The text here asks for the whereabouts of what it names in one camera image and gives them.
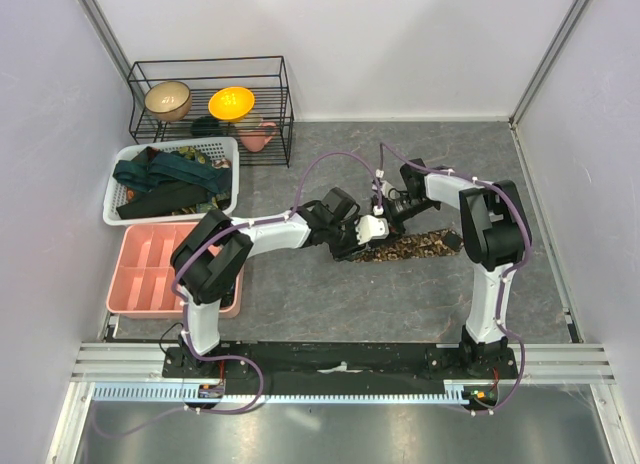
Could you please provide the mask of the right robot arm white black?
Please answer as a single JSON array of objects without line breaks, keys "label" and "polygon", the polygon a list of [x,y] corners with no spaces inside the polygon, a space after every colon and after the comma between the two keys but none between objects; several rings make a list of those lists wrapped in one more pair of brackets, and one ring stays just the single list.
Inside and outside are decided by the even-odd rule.
[{"label": "right robot arm white black", "polygon": [[514,378],[506,311],[513,275],[532,244],[516,185],[460,177],[444,167],[429,171],[420,159],[402,165],[400,175],[405,188],[388,191],[384,203],[391,231],[401,235],[407,220],[447,205],[460,214],[462,245],[474,269],[472,304],[460,342],[429,347],[427,369],[448,376]]}]

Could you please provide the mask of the brown floral tie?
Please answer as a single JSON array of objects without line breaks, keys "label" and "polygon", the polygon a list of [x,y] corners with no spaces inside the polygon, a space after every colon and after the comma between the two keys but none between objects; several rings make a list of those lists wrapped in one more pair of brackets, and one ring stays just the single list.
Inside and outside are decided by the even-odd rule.
[{"label": "brown floral tie", "polygon": [[380,263],[450,257],[459,254],[463,246],[463,238],[455,230],[440,229],[394,237],[377,247],[359,251],[346,260],[354,263]]}]

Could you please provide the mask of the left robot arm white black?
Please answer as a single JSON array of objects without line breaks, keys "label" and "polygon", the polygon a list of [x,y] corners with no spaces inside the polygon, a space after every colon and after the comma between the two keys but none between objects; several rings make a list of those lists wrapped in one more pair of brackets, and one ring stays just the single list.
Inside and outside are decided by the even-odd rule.
[{"label": "left robot arm white black", "polygon": [[181,304],[179,348],[185,366],[198,377],[208,377],[226,360],[215,349],[221,342],[221,302],[250,258],[326,245],[340,261],[387,235],[381,202],[363,214],[340,188],[331,189],[321,200],[295,203],[266,217],[230,218],[217,209],[209,211],[170,258],[175,274],[171,291]]}]

